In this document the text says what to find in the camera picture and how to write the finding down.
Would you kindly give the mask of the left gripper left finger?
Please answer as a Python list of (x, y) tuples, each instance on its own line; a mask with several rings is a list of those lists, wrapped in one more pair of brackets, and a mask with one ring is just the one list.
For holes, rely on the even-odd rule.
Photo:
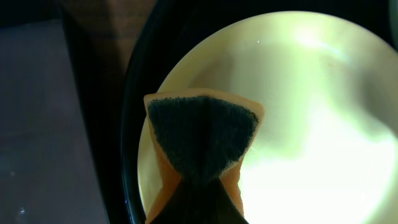
[(193, 189), (187, 183), (179, 183), (174, 193), (150, 224), (189, 224), (194, 204)]

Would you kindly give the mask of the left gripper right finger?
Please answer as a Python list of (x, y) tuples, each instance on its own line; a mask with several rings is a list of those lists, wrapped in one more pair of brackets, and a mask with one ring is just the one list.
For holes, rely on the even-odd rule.
[(220, 180), (213, 180), (202, 188), (199, 199), (200, 224), (248, 224)]

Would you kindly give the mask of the yellow green scrub sponge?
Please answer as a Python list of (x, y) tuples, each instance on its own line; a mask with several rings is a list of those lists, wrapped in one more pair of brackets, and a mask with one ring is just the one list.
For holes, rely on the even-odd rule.
[(200, 190), (213, 180), (221, 181), (243, 216), (238, 180), (243, 158), (262, 123), (263, 106), (206, 88), (148, 94), (144, 105), (162, 179), (147, 223), (159, 214), (179, 183), (191, 185), (190, 223), (199, 223)]

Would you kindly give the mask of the yellow plate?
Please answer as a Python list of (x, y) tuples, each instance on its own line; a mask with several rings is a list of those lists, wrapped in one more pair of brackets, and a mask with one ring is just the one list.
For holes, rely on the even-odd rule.
[(211, 88), (266, 114), (234, 195), (249, 223), (397, 223), (397, 52), (326, 14), (273, 12), (199, 43), (161, 91)]

